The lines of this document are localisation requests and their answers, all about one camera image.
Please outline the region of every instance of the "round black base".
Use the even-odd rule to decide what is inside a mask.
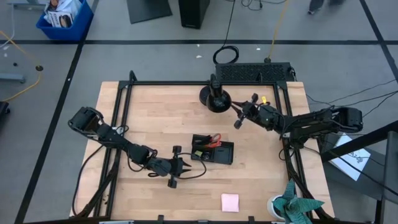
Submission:
[[[199,93],[200,103],[202,103],[203,105],[207,106],[206,105],[206,100],[207,100],[207,96],[209,96],[209,95],[210,95],[210,86],[203,87],[200,90],[200,93]]]

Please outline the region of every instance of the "paper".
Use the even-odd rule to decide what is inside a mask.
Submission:
[[[352,139],[349,136],[344,134],[339,138],[335,147],[347,143],[351,140]],[[341,156],[341,158],[349,162],[353,167],[362,171],[366,163],[368,162],[370,156],[371,154],[368,153],[368,151],[366,151],[365,149],[360,149],[355,152],[349,153],[347,155],[343,155]],[[333,164],[335,167],[337,167],[339,170],[343,171],[345,174],[347,174],[355,181],[358,180],[359,175],[361,174],[360,172],[350,167],[347,163],[342,161],[340,158],[332,159],[330,163]]]
[[[223,212],[239,212],[239,195],[221,194],[221,207]]]

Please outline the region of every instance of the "blue plastic crate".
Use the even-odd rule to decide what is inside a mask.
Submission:
[[[79,0],[81,8],[69,28],[52,27],[44,19],[44,13],[36,23],[36,27],[41,29],[49,39],[52,40],[80,40],[86,27],[89,25],[91,18],[94,16],[86,0]]]

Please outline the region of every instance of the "wooden tabletop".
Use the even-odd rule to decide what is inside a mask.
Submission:
[[[104,82],[96,109],[111,123],[118,83]],[[114,198],[112,219],[156,220],[239,220],[254,216],[257,221],[274,220],[266,205],[270,197],[282,194],[288,181],[285,162],[278,158],[282,149],[279,135],[266,131],[250,121],[244,121],[240,130],[233,126],[233,110],[216,114],[203,106],[198,99],[202,86],[133,86],[125,137],[131,142],[144,144],[159,151],[158,157],[172,157],[172,147],[182,146],[182,152],[191,152],[192,134],[221,133],[223,141],[234,142],[232,165],[206,163],[207,173],[192,180],[178,180],[176,189],[167,187],[168,177],[149,178],[147,170],[132,172],[127,166],[127,156],[122,153],[118,182]],[[308,113],[308,103],[303,83],[288,83],[290,104],[294,115]],[[266,96],[275,106],[272,87],[224,86],[234,101],[250,100],[253,93]],[[284,107],[283,94],[280,91]],[[124,97],[118,116],[120,122]],[[317,148],[311,139],[305,144]],[[88,141],[84,160],[99,146]],[[86,205],[98,188],[105,150],[86,165],[83,171],[76,209]],[[328,186],[320,156],[301,150],[307,185],[312,195],[324,201],[323,209],[334,216]],[[198,161],[185,158],[193,171],[182,176],[197,175],[203,171]],[[221,211],[221,194],[239,194],[239,213]],[[108,193],[102,200],[104,214]]]

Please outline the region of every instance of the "concrete floor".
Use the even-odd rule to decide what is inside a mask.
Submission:
[[[87,40],[222,40],[225,38],[232,3],[213,0],[201,30],[180,26],[178,1],[169,0],[173,16],[130,24],[125,0],[99,1]],[[398,40],[395,0],[366,1],[376,24],[386,40]],[[291,0],[279,31],[281,40],[377,40],[359,1],[346,1],[341,7],[325,7],[316,15],[306,14],[309,0]],[[229,39],[271,40],[283,4],[264,4],[262,11],[235,6]],[[11,7],[0,3],[0,30],[10,34]],[[16,9],[16,40],[45,40],[35,28],[40,11]],[[49,130],[54,109],[70,71],[76,45],[21,45],[44,66],[40,84],[11,102],[12,113],[0,131],[0,222],[13,223],[27,184]],[[238,62],[262,62],[270,45],[236,45]],[[86,44],[83,46],[63,110],[55,129],[49,153],[40,175],[25,222],[67,218],[72,203],[86,139],[67,126],[67,120],[81,106],[95,106],[101,82],[125,80],[134,70],[139,80],[207,80],[215,72],[212,62],[220,44]],[[398,46],[389,45],[394,58]],[[0,82],[0,99],[7,98],[35,82],[33,66],[13,46],[0,49],[0,72],[23,73],[27,82]],[[229,52],[219,55],[220,62],[231,60]],[[307,93],[320,101],[330,101],[378,83],[393,80],[394,75],[379,45],[276,45],[274,62],[290,62]],[[392,82],[364,92],[338,105],[371,98],[397,89]],[[356,105],[363,112],[381,99]],[[396,120],[398,96],[389,98],[364,119],[368,133]],[[310,105],[319,110],[322,105]],[[384,153],[385,143],[371,149]],[[336,217],[350,221],[374,219],[376,201],[340,184],[329,182]],[[386,223],[398,218],[397,205],[389,204]]]

